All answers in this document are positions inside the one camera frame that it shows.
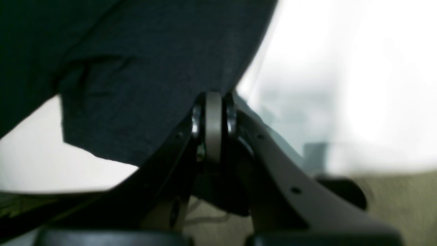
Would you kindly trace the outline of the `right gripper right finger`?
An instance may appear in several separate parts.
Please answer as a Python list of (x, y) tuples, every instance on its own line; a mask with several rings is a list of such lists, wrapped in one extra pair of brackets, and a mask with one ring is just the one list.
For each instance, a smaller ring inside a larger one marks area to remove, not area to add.
[(228, 167), (248, 196), (255, 236), (399, 236), (305, 174), (233, 94), (224, 102)]

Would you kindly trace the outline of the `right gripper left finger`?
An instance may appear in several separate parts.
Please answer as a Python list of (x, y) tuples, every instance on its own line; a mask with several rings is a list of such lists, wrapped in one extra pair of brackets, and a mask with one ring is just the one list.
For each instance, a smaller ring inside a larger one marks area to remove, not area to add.
[(198, 173), (198, 135), (206, 95), (162, 146), (132, 175), (107, 191), (1, 193), (1, 236), (19, 236), (43, 224), (78, 230), (179, 226)]

